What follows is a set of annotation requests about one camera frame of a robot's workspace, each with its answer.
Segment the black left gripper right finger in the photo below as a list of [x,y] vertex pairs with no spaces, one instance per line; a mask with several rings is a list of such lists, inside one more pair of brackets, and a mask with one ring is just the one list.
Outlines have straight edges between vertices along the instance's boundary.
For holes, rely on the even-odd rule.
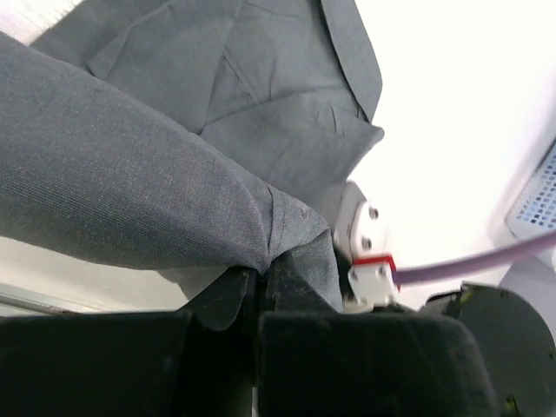
[[290,255],[268,272],[259,321],[261,416],[496,416],[484,361],[466,327],[396,306],[389,254],[357,259],[359,314],[340,314]]

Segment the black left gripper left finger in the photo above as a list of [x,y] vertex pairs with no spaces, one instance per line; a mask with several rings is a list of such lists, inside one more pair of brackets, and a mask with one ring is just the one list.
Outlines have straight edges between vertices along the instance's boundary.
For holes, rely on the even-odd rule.
[[256,281],[231,268],[174,311],[3,318],[2,415],[251,415]]

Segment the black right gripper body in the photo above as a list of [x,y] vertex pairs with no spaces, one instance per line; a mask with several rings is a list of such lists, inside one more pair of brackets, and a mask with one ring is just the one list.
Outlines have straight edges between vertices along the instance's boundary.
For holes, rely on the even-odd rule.
[[539,312],[507,289],[464,284],[419,312],[463,323],[476,340],[504,416],[555,415],[555,340]]

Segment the grey long sleeve shirt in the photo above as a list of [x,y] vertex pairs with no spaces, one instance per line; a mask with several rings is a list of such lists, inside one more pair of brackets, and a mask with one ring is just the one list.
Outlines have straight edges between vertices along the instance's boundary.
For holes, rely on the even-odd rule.
[[319,208],[381,140],[352,1],[85,1],[1,37],[1,234],[133,269],[269,269],[342,297]]

